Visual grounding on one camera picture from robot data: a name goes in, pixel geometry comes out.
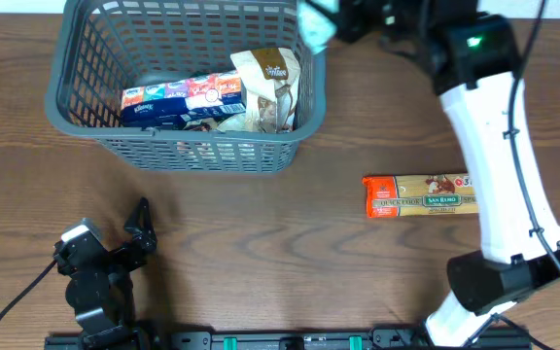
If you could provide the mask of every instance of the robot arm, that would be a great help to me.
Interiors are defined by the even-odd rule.
[[[476,0],[339,0],[325,5],[304,0],[302,12],[317,11],[335,23],[341,40],[353,42],[379,21],[383,43],[413,44],[415,53],[388,51],[411,59],[432,78],[460,141],[480,208],[481,251],[449,261],[451,292],[425,327],[434,345],[462,346],[473,341],[493,314],[560,277],[529,230],[533,226],[513,162],[508,102],[520,57],[512,30],[505,18],[478,13]],[[310,33],[305,37],[309,40],[314,34],[307,25],[301,32]],[[323,39],[314,39],[320,48]],[[560,227],[543,191],[523,89],[522,83],[514,104],[515,142],[537,219],[560,260]]]

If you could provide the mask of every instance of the black cable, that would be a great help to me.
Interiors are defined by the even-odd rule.
[[[36,287],[36,285],[38,283],[40,283],[40,281],[42,281],[43,278],[45,278],[45,276],[47,276],[47,274],[49,273],[49,271],[51,271],[51,269],[55,266],[55,261],[52,261],[49,266],[47,266],[47,268],[45,268],[45,270],[38,275],[38,277],[34,280],[34,282],[30,283],[29,286],[27,286],[27,288],[25,288],[24,291],[20,292],[20,294],[15,297],[14,300],[12,300],[8,306],[6,306],[1,312],[0,312],[0,322],[1,320],[4,318],[4,316],[6,316],[6,314],[8,313],[8,311],[10,311],[13,307],[15,307],[15,305],[23,298],[25,297],[29,292],[31,292],[32,289],[34,289],[34,287]]]
[[[407,346],[407,344],[405,343],[405,340],[403,340],[403,337],[399,333],[399,330],[395,330],[395,333],[397,333],[397,336],[399,337],[399,340],[401,341],[401,344],[403,344],[403,346]]]
[[[515,172],[517,174],[517,179],[518,179],[518,182],[520,184],[520,189],[522,190],[522,196],[524,197],[524,202],[526,203],[526,208],[529,212],[529,219],[531,220],[531,224],[533,225],[533,229],[531,230],[531,233],[534,233],[534,234],[537,235],[537,238],[540,240],[540,242],[541,242],[543,248],[545,249],[546,253],[548,254],[548,256],[550,257],[550,259],[552,260],[552,262],[554,263],[554,265],[556,266],[557,270],[560,273],[560,262],[559,262],[558,258],[554,255],[554,253],[552,252],[552,249],[550,248],[549,244],[545,240],[545,237],[543,236],[543,228],[538,223],[537,216],[535,215],[535,209],[533,208],[533,203],[531,202],[531,197],[530,197],[529,191],[526,187],[526,182],[524,181],[524,174],[522,173],[522,165],[520,163],[520,157],[519,157],[519,154],[518,154],[518,151],[517,151],[517,144],[515,142],[515,136],[519,132],[519,130],[517,130],[515,128],[514,122],[513,122],[514,121],[514,109],[515,109],[515,99],[516,99],[517,90],[518,90],[518,87],[519,87],[519,84],[520,84],[520,80],[522,79],[522,76],[524,75],[524,71],[525,71],[526,66],[528,64],[529,57],[531,55],[531,51],[533,50],[533,46],[535,44],[535,41],[537,40],[537,37],[538,37],[539,32],[540,32],[540,28],[542,26],[543,12],[545,10],[546,3],[547,3],[547,0],[542,0],[542,2],[540,3],[540,8],[539,8],[537,17],[535,18],[535,23],[533,24],[533,29],[531,31],[531,35],[530,35],[529,40],[526,44],[526,48],[524,50],[524,53],[522,54],[522,59],[521,59],[521,62],[520,62],[520,66],[517,69],[517,71],[513,72],[513,84],[512,84],[512,87],[511,87],[511,93],[510,93],[510,96],[509,96],[509,103],[508,103],[508,132],[507,132],[507,134],[509,136],[509,140],[510,140],[510,144],[511,144],[511,154],[512,154],[512,157],[513,157],[513,164],[515,166]]]
[[[554,350],[553,348],[545,345],[544,343],[540,342],[539,340],[537,340],[535,337],[533,337],[532,335],[529,334],[528,331],[526,331],[525,329],[521,328],[520,326],[516,325],[513,321],[511,321],[510,319],[508,319],[507,317],[495,313],[492,315],[492,319],[494,320],[498,320],[498,321],[503,321],[505,322],[505,324],[507,324],[507,326],[513,328],[515,331],[517,331],[518,333],[521,333],[525,336],[529,337],[529,340],[531,340],[531,342],[535,345],[537,345],[537,347],[539,347],[540,349],[543,350]]]
[[[431,0],[423,0],[420,5],[420,18],[418,19],[418,35],[421,40],[427,39],[427,26],[429,24],[429,7]]]
[[[462,347],[469,347],[472,346],[477,340],[478,338],[483,334],[483,332],[487,331],[487,329],[490,328],[490,326],[492,326],[492,324],[496,321],[496,318],[494,317],[493,314],[492,317],[488,318],[485,323],[483,323],[483,325],[481,325],[481,327],[476,330],[476,332],[474,332],[464,343],[464,345],[462,345]]]

